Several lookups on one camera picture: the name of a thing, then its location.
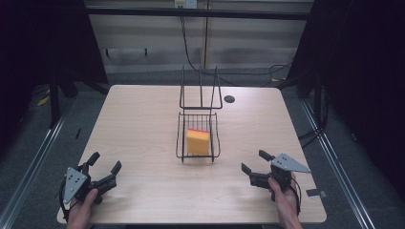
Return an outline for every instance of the human hand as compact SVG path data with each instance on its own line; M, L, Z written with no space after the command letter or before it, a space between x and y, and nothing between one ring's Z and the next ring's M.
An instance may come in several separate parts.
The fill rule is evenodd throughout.
M291 173L291 176L293 179L295 179L294 173ZM295 194L290 189L287 189L283 193L280 188L280 184L273 177L268 179L268 184L270 185L269 191L273 192L275 195L276 208L280 224L287 229L301 229L301 222L297 216L297 198ZM293 180L291 180L290 185L294 190L297 189Z
M92 189L87 194L84 202L75 199L71 202L71 210L69 212L69 220L67 229L85 229L89 224L90 215L92 213L92 204L97 197L98 190Z

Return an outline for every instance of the orange sponge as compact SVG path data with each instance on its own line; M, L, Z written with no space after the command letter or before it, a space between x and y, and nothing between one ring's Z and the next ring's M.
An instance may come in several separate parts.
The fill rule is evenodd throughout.
M209 149L209 132L188 129L187 131L188 154L207 156Z

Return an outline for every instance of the wooden table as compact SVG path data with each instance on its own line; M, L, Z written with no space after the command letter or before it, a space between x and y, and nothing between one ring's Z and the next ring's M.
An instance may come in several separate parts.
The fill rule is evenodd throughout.
M93 179L109 175L117 160L117 187L94 207L91 222L118 224L188 224L277 222L268 190L250 186L241 171L268 173L259 150L286 153L308 166L288 110L277 89L221 87L234 103L214 110L218 116L221 155L176 157L180 86L114 86L102 107L80 164L93 152L101 157L90 168ZM203 88L204 103L212 88ZM186 87L186 104L199 105L198 87ZM219 98L214 99L214 106ZM302 189L302 222L322 222L326 213L311 174L296 173ZM63 222L59 212L58 220Z

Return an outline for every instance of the metal wire rack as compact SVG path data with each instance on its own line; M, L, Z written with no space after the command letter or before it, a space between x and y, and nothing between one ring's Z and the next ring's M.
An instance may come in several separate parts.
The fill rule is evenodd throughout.
M214 158L220 156L221 154L221 143L218 135L217 114L212 113L212 110L214 109L218 110L223 107L223 99L221 95L221 85L218 76L218 69L217 68L215 69L214 81L212 84L212 92L210 96L211 101L209 106L203 105L203 77L201 71L199 72L199 86L200 86L200 105L185 106L185 90L184 90L185 79L183 67L181 76L181 93L180 93L180 107L182 111L179 112L178 137L176 145L176 157L181 158L181 162L184 162L184 159L188 157L210 157L212 162L214 162ZM213 106L213 100L216 89L218 91L220 103L218 106ZM186 133L190 129L209 133L209 147L207 155L195 155L187 152Z

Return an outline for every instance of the aluminum rail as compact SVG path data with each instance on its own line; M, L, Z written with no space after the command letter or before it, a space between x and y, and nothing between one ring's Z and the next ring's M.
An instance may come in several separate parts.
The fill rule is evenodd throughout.
M330 15L313 15L305 12L276 12L248 10L199 10L171 8L115 8L115 7L35 7L25 8L33 12L43 13L78 13L101 15L144 15L144 16L182 16L182 17L218 17L218 18L251 18L306 21L313 17L330 18Z
M51 150L53 143L60 132L60 129L63 126L66 115L71 109L72 104L73 99L68 99L68 102L66 104L67 106L62 116L59 118L59 120L56 122L53 128L48 131L44 141L42 142L34 159L32 160L32 163L28 168L26 174L22 178L21 182L19 183L16 191L14 192L10 200L7 202L6 207L4 208L3 212L0 215L1 229L9 229L14 224L14 221L32 188L33 182L38 176L39 171L42 168L42 165L45 159L47 158L47 155Z
M307 118L310 122L310 125L312 126L313 130L316 130L318 127L314 118L312 107L307 100L302 100L301 102ZM322 149L324 150L325 156L327 157L332 170L334 171L334 174L336 175L337 180L339 181L340 186L343 189L346 198L348 199L348 202L355 216L357 217L358 222L360 223L361 228L374 229L375 226L366 206L352 186L352 183L349 180L349 177L346 174L342 164L340 163L339 157L331 147L330 141L328 140L325 132L318 136L318 140L321 144Z

